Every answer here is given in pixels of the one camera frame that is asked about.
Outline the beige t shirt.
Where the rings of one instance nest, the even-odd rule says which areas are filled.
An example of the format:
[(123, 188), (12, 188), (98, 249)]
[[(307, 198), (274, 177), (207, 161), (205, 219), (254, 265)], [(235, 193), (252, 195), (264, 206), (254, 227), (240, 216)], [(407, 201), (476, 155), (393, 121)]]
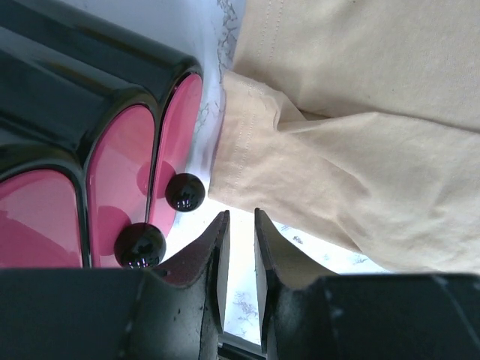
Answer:
[(479, 3), (248, 1), (209, 195), (396, 272), (479, 271)]

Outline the black pink drawer unit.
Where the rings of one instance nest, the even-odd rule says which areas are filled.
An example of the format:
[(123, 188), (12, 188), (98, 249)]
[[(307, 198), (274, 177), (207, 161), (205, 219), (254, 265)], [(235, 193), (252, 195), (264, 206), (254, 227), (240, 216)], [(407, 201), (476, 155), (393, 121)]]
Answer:
[(60, 1), (1, 3), (1, 267), (158, 266), (200, 63)]

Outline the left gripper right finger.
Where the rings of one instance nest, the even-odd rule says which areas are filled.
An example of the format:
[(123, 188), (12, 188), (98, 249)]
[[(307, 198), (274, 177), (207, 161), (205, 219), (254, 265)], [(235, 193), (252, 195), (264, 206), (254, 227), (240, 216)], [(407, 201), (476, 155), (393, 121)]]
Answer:
[(262, 352), (267, 359), (336, 359), (321, 279), (336, 274), (311, 259), (254, 211), (256, 291)]

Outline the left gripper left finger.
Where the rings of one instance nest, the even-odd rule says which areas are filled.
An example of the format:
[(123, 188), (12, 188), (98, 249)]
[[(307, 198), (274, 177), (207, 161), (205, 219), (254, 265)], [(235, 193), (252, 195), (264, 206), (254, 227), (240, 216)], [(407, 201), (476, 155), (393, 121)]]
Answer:
[(149, 274), (149, 358), (216, 359), (223, 333), (230, 213)]

